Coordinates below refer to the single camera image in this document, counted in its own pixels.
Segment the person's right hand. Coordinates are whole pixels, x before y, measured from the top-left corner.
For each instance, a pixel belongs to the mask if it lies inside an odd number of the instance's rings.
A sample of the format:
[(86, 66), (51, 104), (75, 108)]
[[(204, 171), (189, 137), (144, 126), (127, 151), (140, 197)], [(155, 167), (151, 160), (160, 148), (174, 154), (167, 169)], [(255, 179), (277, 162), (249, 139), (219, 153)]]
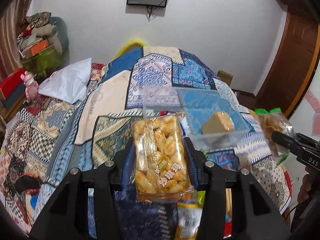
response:
[(297, 202), (299, 204), (306, 201), (310, 197), (309, 193), (312, 188), (312, 183), (317, 175), (317, 171), (310, 166), (306, 166), (305, 171), (307, 174), (303, 177), (302, 185), (297, 196)]

